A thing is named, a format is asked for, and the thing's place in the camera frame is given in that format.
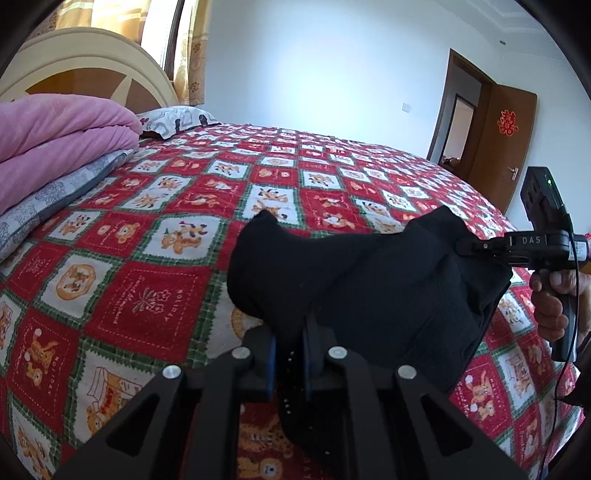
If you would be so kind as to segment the right hand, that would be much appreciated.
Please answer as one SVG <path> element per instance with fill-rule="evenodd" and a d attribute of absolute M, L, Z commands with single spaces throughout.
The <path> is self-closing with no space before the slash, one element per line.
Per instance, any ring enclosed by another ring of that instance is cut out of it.
<path fill-rule="evenodd" d="M 542 338 L 550 342 L 559 340 L 565 334 L 568 318 L 563 313 L 557 294 L 579 296 L 578 343 L 580 347 L 590 333 L 590 275 L 580 273 L 579 288 L 576 288 L 576 272 L 563 270 L 553 273 L 542 271 L 530 278 L 531 302 L 534 317 Z"/>

